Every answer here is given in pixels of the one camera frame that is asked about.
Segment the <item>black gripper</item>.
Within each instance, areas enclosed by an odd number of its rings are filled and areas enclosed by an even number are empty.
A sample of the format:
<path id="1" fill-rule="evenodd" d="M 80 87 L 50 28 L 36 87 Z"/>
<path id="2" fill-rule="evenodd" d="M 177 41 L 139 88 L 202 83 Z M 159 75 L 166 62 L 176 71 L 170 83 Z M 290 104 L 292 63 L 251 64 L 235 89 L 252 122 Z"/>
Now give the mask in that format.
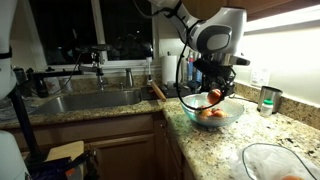
<path id="1" fill-rule="evenodd" d="M 193 65 L 202 73 L 201 93 L 219 89 L 222 92 L 221 99 L 234 93 L 236 73 L 231 66 L 220 66 L 217 62 L 202 58 L 197 59 Z"/>

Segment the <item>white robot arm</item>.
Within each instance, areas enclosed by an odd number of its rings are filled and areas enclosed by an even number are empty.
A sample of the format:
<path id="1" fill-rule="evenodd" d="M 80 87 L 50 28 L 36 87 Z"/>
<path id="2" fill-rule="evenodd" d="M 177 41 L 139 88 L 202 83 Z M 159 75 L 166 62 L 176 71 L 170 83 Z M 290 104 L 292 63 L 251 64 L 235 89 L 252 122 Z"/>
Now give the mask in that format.
<path id="1" fill-rule="evenodd" d="M 181 0 L 148 0 L 160 7 L 176 27 L 181 41 L 201 54 L 193 66 L 202 75 L 202 92 L 219 89 L 222 96 L 234 92 L 236 73 L 233 65 L 249 65 L 250 61 L 237 55 L 244 34 L 247 12 L 244 8 L 223 6 L 208 20 L 192 16 Z"/>

